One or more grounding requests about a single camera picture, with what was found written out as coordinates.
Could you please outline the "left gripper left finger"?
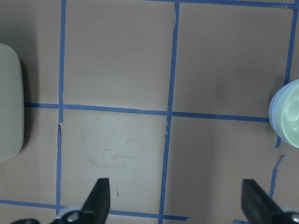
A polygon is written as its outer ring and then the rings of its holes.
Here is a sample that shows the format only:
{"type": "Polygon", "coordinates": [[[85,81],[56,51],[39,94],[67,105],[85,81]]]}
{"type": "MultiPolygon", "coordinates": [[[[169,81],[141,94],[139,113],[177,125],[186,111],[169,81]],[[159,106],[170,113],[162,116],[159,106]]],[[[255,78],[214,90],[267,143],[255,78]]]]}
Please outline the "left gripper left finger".
{"type": "Polygon", "coordinates": [[[110,211],[110,184],[108,178],[100,178],[82,206],[62,210],[53,224],[104,224],[110,211]]]}

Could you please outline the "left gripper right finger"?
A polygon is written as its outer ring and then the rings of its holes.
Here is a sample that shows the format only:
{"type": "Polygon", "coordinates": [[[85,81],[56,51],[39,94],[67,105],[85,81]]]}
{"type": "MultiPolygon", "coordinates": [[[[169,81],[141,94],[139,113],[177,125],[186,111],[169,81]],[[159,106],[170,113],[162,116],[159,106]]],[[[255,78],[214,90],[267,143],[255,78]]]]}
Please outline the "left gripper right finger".
{"type": "Polygon", "coordinates": [[[299,213],[283,211],[253,179],[242,181],[241,208],[251,224],[297,224],[299,213]]]}

